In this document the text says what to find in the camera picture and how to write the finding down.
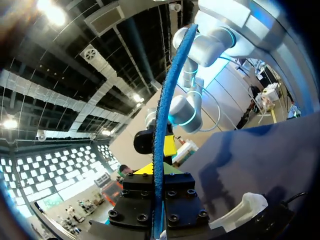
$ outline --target grid window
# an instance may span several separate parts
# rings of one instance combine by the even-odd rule
[[[36,177],[38,174],[37,174],[37,171],[36,170],[31,170],[31,176],[32,177]]]
[[[5,166],[5,171],[7,173],[11,173],[11,167],[10,166]]]
[[[58,171],[56,171],[56,173],[59,175],[62,175],[62,174],[64,174],[64,171],[62,169],[59,169]]]
[[[32,163],[32,166],[37,169],[39,168],[39,163],[38,162],[35,162],[35,163]]]
[[[40,168],[40,173],[41,174],[46,174],[47,170],[44,167],[42,167],[42,168]]]
[[[42,176],[42,175],[41,176],[37,176],[36,178],[38,179],[39,182],[42,182],[42,181],[45,180],[45,177]]]
[[[61,178],[60,176],[57,176],[57,177],[55,178],[55,182],[56,182],[57,184],[60,184],[60,183],[63,182],[63,180],[62,180],[62,178]]]
[[[73,170],[72,166],[67,166],[65,169],[66,169],[68,172],[71,172],[71,171]]]
[[[69,166],[75,165],[75,162],[73,160],[68,161]]]
[[[29,170],[29,169],[30,169],[30,167],[29,167],[28,164],[27,164],[27,165],[23,165],[23,170],[27,171],[27,170]]]
[[[5,180],[6,182],[9,182],[9,181],[10,181],[8,174],[4,173],[3,176],[4,176],[4,180]]]
[[[25,173],[25,172],[22,172],[21,173],[21,178],[22,179],[27,179],[28,177],[27,177],[27,174]]]
[[[50,168],[50,171],[51,171],[51,172],[57,170],[57,167],[56,167],[55,165],[51,165],[49,168]]]
[[[24,190],[25,195],[29,195],[29,194],[34,193],[34,191],[32,190],[32,187],[30,187],[30,186],[24,188],[23,190]]]
[[[35,184],[35,180],[34,180],[33,178],[29,178],[26,182],[27,182],[29,185]]]

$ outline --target blue foam strip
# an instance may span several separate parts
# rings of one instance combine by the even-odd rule
[[[166,127],[171,100],[173,98],[178,77],[188,57],[191,45],[195,39],[198,25],[193,24],[185,33],[177,49],[161,91],[161,97],[156,110],[156,123],[153,149],[153,174],[155,187],[155,209],[153,214],[153,237],[158,239],[162,232],[162,194],[163,194],[163,161]]]

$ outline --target floor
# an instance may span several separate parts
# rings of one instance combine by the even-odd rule
[[[108,202],[105,201],[91,215],[87,216],[84,222],[80,223],[77,227],[83,231],[88,231],[90,228],[89,221],[95,220],[100,223],[105,223],[108,219],[108,211],[114,207]]]

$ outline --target screw head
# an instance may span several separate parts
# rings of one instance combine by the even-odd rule
[[[168,196],[174,197],[175,195],[177,195],[177,192],[175,192],[175,191],[168,191]]]
[[[140,214],[136,217],[136,219],[137,219],[139,222],[143,223],[143,222],[145,222],[145,221],[148,220],[148,215],[145,214],[145,213],[140,213]]]
[[[171,214],[168,218],[169,222],[176,223],[179,221],[179,216],[177,214]]]
[[[112,210],[108,211],[108,215],[110,218],[116,218],[116,217],[118,217],[119,213],[118,213],[118,211],[112,209]]]
[[[206,218],[206,217],[208,217],[208,212],[207,212],[207,210],[201,209],[201,210],[199,211],[198,216],[201,217],[201,218]]]

